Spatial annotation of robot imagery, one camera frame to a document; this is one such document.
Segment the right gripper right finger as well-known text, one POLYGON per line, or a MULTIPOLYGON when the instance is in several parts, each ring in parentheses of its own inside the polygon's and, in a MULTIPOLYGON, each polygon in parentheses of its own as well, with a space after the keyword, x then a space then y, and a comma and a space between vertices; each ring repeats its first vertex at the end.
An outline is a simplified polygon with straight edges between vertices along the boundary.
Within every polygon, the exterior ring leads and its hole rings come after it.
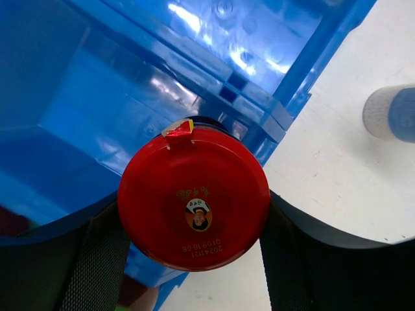
POLYGON ((273 310, 414 309, 413 238, 362 238, 272 192, 260 245, 273 310))

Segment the yellow-cap sauce bottle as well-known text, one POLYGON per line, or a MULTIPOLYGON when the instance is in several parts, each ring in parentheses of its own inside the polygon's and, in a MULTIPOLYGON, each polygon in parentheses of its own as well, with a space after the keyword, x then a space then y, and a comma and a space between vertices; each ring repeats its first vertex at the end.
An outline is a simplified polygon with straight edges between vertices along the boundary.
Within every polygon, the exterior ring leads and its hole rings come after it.
POLYGON ((124 274, 117 306, 121 310, 154 310, 158 296, 159 287, 151 288, 124 274))
POLYGON ((16 237, 32 228, 32 223, 28 218, 9 211, 5 207, 0 207, 0 236, 16 237))

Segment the blue plastic divided bin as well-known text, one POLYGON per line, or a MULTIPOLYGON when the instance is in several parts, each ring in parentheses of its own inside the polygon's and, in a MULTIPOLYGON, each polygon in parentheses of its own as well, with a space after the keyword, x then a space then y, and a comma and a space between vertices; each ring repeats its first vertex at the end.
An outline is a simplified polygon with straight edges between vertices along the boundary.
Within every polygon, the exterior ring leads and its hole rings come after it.
POLYGON ((35 224, 112 194, 173 122, 265 164, 373 1, 2 1, 1 205, 35 224))

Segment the right white shaker silver cap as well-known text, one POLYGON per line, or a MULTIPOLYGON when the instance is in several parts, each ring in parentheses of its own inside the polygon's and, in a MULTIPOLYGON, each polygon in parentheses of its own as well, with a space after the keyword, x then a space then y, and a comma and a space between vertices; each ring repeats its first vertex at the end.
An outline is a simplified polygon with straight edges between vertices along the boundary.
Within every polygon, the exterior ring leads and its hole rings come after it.
POLYGON ((414 85, 387 86, 374 91, 364 104, 362 121, 374 137, 414 143, 414 85))

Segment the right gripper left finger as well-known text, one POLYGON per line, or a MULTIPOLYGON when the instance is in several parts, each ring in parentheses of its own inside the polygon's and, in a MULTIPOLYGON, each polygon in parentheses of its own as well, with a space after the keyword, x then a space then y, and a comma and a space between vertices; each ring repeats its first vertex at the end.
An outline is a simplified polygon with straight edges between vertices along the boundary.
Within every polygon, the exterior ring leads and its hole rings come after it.
POLYGON ((2 310, 115 310, 130 240, 117 195, 1 237, 2 310))

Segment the red-lid sauce jar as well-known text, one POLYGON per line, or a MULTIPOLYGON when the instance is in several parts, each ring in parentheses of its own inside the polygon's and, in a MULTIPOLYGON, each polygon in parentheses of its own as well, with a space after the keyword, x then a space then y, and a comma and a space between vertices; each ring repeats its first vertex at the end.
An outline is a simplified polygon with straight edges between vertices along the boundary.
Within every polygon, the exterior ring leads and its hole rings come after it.
POLYGON ((208 271, 261 235, 270 189, 261 164, 218 121, 181 119, 127 164, 117 195, 123 227, 143 254, 172 269, 208 271))

